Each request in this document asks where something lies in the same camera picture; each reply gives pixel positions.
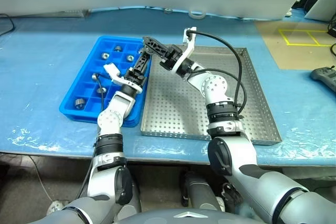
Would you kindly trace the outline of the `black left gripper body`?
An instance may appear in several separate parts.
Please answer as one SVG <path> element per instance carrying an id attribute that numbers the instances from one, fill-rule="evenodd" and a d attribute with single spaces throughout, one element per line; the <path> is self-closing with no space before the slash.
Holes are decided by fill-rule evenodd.
<path id="1" fill-rule="evenodd" d="M 124 75 L 124 79 L 135 83 L 138 86 L 143 86 L 146 82 L 146 77 L 143 71 L 135 68 L 129 68 Z"/>

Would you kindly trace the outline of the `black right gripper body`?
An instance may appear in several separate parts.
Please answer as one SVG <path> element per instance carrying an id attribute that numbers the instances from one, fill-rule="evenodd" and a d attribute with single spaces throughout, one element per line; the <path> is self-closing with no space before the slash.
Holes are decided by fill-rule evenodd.
<path id="1" fill-rule="evenodd" d="M 159 52 L 162 59 L 160 66 L 169 71 L 173 70 L 177 61 L 183 54 L 182 49 L 177 46 L 164 47 L 163 49 L 160 49 Z"/>

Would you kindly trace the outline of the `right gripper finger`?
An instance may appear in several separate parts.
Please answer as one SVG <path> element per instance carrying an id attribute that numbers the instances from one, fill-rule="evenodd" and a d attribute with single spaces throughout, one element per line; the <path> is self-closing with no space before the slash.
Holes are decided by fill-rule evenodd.
<path id="1" fill-rule="evenodd" d="M 165 46 L 158 40 L 149 36 L 143 37 L 143 45 L 144 51 L 147 53 L 172 53 L 172 49 L 170 47 Z"/>
<path id="2" fill-rule="evenodd" d="M 158 56 L 163 61 L 167 60 L 167 53 L 168 53 L 167 47 L 156 47 L 156 48 L 144 47 L 144 50 L 147 54 L 150 54 L 152 56 Z"/>

